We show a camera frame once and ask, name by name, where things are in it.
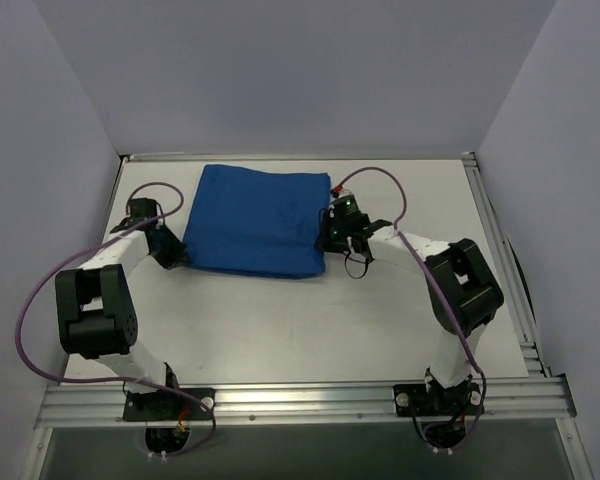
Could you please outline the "blue surgical cloth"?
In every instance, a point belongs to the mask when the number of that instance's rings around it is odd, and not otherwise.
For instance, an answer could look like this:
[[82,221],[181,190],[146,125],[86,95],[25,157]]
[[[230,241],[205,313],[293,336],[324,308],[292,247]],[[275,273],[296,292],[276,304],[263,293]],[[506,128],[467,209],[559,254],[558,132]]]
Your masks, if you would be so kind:
[[322,275],[315,248],[329,203],[326,173],[203,168],[183,235],[194,269],[304,279]]

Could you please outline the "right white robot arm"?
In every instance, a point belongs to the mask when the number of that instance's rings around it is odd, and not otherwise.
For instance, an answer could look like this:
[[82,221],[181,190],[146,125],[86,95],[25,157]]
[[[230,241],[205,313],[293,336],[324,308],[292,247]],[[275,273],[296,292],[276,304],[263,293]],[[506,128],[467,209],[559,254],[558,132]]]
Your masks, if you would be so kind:
[[504,304],[498,281],[474,241],[406,234],[388,220],[370,220],[353,194],[334,192],[332,197],[319,214],[318,250],[347,260],[357,255],[366,266],[385,262],[424,278],[441,328],[438,350],[426,373],[424,400],[435,412],[449,411],[460,400],[458,386],[475,371],[482,333]]

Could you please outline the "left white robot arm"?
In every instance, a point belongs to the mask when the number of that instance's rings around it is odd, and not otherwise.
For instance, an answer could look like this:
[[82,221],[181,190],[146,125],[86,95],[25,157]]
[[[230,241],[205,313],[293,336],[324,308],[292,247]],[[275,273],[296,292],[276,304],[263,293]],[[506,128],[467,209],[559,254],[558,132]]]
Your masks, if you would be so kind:
[[172,270],[189,261],[187,248],[166,225],[160,204],[149,198],[128,202],[126,216],[107,241],[75,269],[56,274],[54,287],[60,343],[68,354],[94,360],[147,394],[145,405],[159,419],[182,405],[177,377],[139,337],[129,277],[145,259]]

